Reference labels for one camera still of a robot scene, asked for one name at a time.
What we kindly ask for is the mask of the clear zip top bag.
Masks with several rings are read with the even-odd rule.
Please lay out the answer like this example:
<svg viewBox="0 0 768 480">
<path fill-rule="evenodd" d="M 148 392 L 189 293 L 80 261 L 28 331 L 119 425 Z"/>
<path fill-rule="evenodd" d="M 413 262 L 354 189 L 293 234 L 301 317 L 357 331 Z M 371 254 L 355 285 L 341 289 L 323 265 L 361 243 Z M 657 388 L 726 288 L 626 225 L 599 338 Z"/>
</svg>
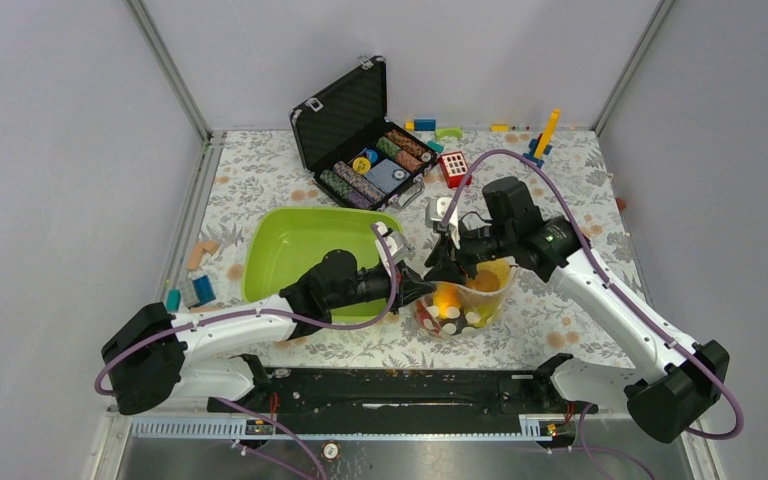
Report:
<svg viewBox="0 0 768 480">
<path fill-rule="evenodd" d="M 471 336 L 492 325 L 521 269 L 505 259 L 479 263 L 464 285 L 438 282 L 413 304 L 420 330 L 440 339 Z"/>
</svg>

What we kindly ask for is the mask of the yellow banana piece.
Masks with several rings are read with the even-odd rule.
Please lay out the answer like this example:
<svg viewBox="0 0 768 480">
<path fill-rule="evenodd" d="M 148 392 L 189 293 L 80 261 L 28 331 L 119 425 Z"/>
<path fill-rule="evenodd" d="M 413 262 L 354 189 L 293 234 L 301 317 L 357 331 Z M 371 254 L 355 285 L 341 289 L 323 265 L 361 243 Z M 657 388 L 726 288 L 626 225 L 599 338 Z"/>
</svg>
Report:
<svg viewBox="0 0 768 480">
<path fill-rule="evenodd" d="M 478 329 L 491 325 L 496 320 L 503 304 L 504 301 L 500 298 L 473 298 L 466 306 L 467 325 Z"/>
</svg>

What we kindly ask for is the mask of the orange mango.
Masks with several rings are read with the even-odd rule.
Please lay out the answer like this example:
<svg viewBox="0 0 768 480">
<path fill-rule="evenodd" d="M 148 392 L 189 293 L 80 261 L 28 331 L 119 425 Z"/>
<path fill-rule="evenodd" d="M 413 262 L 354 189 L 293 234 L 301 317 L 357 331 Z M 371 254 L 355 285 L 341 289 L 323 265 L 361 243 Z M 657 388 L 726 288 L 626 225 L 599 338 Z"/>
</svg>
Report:
<svg viewBox="0 0 768 480">
<path fill-rule="evenodd" d="M 460 310 L 461 301 L 458 298 L 457 285 L 446 282 L 438 283 L 436 291 L 432 294 L 432 305 L 441 314 L 446 314 L 451 308 Z"/>
</svg>

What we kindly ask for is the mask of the brown kiwi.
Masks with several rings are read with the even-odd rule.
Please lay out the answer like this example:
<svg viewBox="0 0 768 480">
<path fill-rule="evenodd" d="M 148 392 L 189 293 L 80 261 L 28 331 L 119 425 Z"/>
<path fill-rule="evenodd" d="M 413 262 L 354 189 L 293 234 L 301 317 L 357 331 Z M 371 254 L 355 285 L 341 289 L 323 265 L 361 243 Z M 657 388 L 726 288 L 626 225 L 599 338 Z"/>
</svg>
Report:
<svg viewBox="0 0 768 480">
<path fill-rule="evenodd" d="M 478 292 L 491 293 L 501 288 L 501 280 L 493 271 L 479 270 L 467 281 L 466 287 Z"/>
</svg>

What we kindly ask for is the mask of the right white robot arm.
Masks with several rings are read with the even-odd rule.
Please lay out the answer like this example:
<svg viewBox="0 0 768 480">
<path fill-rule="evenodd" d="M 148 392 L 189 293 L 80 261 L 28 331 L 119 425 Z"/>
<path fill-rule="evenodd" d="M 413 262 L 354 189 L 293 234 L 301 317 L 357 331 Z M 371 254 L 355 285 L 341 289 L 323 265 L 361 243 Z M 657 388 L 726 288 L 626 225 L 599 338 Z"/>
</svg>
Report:
<svg viewBox="0 0 768 480">
<path fill-rule="evenodd" d="M 572 299 L 616 342 L 629 368 L 558 354 L 542 364 L 535 402 L 557 412 L 570 401 L 627 413 L 652 439 L 670 443 L 689 431 L 722 395 L 730 355 L 717 341 L 697 342 L 625 285 L 562 217 L 543 218 L 529 189 L 514 177 L 482 194 L 489 221 L 475 229 L 459 220 L 450 197 L 428 201 L 426 224 L 438 233 L 427 258 L 430 281 L 464 284 L 480 263 L 511 259 Z"/>
</svg>

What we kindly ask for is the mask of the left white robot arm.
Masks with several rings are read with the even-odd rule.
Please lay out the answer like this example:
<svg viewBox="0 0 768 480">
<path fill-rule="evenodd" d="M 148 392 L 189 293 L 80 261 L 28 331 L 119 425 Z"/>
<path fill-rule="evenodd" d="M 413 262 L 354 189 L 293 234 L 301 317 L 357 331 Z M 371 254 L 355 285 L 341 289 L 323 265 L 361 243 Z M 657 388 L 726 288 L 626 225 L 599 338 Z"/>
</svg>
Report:
<svg viewBox="0 0 768 480">
<path fill-rule="evenodd" d="M 349 251 L 326 253 L 299 279 L 254 303 L 213 312 L 173 313 L 161 302 L 141 307 L 102 347 L 104 365 L 94 381 L 122 415 L 141 414 L 170 399 L 217 398 L 256 411 L 269 401 L 270 385 L 252 361 L 234 356 L 251 344 L 280 342 L 338 330 L 336 309 L 383 300 L 366 328 L 386 314 L 431 294 L 405 262 L 404 235 L 381 222 L 371 225 L 378 263 L 359 267 Z"/>
</svg>

